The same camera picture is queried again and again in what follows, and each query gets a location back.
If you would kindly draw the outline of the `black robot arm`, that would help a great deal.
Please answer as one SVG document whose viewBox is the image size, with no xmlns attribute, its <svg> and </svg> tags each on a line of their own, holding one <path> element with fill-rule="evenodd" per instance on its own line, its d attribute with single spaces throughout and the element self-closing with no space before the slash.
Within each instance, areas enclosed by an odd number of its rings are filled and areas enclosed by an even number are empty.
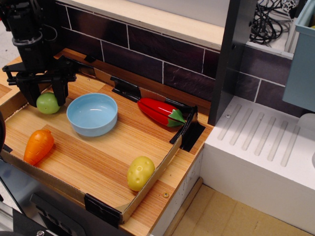
<svg viewBox="0 0 315 236">
<path fill-rule="evenodd" d="M 12 33 L 12 43 L 22 59 L 20 63 L 3 67 L 8 84 L 17 86 L 28 103 L 36 106 L 41 95 L 39 85 L 49 83 L 58 105 L 64 105 L 67 84 L 76 80 L 76 70 L 73 62 L 64 56 L 54 58 L 46 37 L 48 25 L 44 22 L 42 7 L 35 0 L 2 0 L 0 18 Z"/>
</svg>

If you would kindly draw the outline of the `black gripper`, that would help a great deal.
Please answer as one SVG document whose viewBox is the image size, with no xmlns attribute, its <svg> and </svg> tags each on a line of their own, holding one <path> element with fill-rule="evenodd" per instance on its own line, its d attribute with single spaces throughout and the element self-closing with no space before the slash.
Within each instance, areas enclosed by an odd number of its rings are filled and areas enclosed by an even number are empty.
<svg viewBox="0 0 315 236">
<path fill-rule="evenodd" d="M 41 95 L 38 84 L 52 82 L 58 105 L 63 106 L 68 96 L 68 82 L 76 80 L 76 66 L 64 56 L 54 58 L 48 42 L 42 36 L 20 40 L 12 38 L 22 62 L 2 68 L 10 86 L 18 86 L 31 106 L 37 106 Z"/>
</svg>

